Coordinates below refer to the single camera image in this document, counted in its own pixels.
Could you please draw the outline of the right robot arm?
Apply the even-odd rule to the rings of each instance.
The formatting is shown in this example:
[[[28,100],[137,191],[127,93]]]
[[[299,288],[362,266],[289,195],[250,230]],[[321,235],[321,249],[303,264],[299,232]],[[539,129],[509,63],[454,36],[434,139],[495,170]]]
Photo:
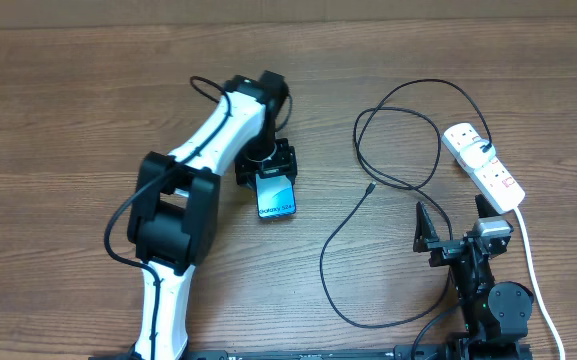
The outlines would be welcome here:
[[[478,219],[460,240],[442,241],[423,203],[416,205],[413,250],[430,254],[429,265],[447,266],[458,302],[433,318],[418,334],[410,349],[412,359],[530,359],[528,345],[520,340],[528,334],[533,293],[524,285],[495,280],[490,260],[507,251],[514,231],[482,195],[475,197]],[[442,344],[421,350],[426,332],[456,310],[465,331],[452,333]]]

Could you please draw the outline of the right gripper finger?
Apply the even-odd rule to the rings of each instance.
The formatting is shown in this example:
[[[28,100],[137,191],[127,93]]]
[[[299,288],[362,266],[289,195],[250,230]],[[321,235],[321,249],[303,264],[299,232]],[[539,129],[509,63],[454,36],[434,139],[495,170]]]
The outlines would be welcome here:
[[[413,241],[414,252],[428,252],[429,245],[437,243],[439,236],[430,219],[425,205],[422,202],[416,204],[416,230]]]
[[[475,204],[479,218],[496,217],[499,215],[499,212],[493,207],[493,205],[485,198],[483,194],[478,194],[475,196]]]

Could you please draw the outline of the blue Galaxy smartphone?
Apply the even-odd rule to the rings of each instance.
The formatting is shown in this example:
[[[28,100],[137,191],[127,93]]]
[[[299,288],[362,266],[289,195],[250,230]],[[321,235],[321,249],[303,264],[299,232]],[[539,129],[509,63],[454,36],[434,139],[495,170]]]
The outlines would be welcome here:
[[[293,184],[285,175],[256,176],[258,216],[261,219],[289,216],[296,212]]]

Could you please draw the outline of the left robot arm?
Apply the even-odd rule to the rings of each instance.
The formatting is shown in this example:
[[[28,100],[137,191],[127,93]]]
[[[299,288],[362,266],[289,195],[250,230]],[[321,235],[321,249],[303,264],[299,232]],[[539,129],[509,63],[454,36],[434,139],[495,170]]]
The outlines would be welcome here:
[[[127,237],[144,279],[142,325],[129,359],[179,359],[188,344],[186,315],[194,273],[216,237],[220,187],[228,168],[254,191],[261,219],[297,210],[295,149],[277,137],[291,104],[283,76],[234,76],[219,87],[216,108],[183,145],[151,152],[140,166]]]

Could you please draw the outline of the white power strip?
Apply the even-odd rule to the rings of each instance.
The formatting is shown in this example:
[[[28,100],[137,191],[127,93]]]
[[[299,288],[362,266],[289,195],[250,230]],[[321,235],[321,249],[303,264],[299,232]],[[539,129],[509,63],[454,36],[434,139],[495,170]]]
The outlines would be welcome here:
[[[470,123],[459,123],[448,128],[442,135],[442,142],[460,163],[459,152],[465,146],[484,139]],[[485,198],[500,213],[514,211],[525,198],[525,192],[496,156],[482,168],[473,172],[462,169],[473,180]]]

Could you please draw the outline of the white charger plug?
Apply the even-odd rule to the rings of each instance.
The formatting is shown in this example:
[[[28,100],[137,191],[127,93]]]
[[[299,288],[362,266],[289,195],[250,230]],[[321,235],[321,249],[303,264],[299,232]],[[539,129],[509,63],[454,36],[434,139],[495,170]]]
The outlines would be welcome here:
[[[467,172],[473,172],[490,163],[496,156],[496,149],[490,141],[479,139],[462,148],[459,156],[462,167]]]

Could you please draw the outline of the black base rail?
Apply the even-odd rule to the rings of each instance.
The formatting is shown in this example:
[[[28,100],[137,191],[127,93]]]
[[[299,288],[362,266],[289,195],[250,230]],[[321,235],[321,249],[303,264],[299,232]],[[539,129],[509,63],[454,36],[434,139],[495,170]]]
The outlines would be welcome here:
[[[185,350],[180,359],[183,360],[408,360],[411,358],[412,345],[397,345],[392,349],[379,350],[338,350],[338,351],[306,351],[306,352],[249,352],[249,353],[228,353],[225,350],[197,351]],[[416,349],[414,359],[420,360],[445,360],[445,359],[466,359],[459,357],[456,352],[444,350],[445,346],[419,345]],[[116,355],[92,356],[88,359],[95,360],[129,360],[141,359],[141,357],[131,349],[127,353]],[[511,356],[509,352],[502,352],[500,355],[481,354],[469,359],[533,359],[529,345],[520,345],[519,355]]]

